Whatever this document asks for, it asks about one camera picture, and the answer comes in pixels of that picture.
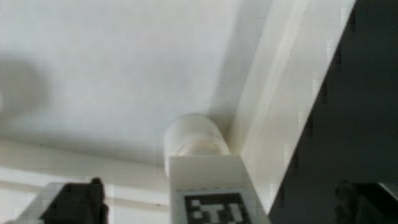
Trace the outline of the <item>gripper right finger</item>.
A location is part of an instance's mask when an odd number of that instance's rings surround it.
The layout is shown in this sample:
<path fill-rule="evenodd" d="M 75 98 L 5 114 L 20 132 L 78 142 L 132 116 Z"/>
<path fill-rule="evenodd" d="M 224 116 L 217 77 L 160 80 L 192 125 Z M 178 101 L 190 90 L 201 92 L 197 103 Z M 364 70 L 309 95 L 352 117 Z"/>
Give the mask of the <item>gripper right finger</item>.
<path fill-rule="evenodd" d="M 336 200 L 336 224 L 398 224 L 398 183 L 343 181 Z"/>

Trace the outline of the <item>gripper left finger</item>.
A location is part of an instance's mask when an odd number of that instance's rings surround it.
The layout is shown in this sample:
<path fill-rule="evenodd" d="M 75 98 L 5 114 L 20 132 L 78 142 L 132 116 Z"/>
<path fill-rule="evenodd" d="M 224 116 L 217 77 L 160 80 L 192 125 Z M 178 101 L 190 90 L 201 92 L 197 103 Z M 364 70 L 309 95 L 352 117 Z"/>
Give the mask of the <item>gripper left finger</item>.
<path fill-rule="evenodd" d="M 105 186 L 100 178 L 68 183 L 39 216 L 45 224 L 109 224 Z"/>

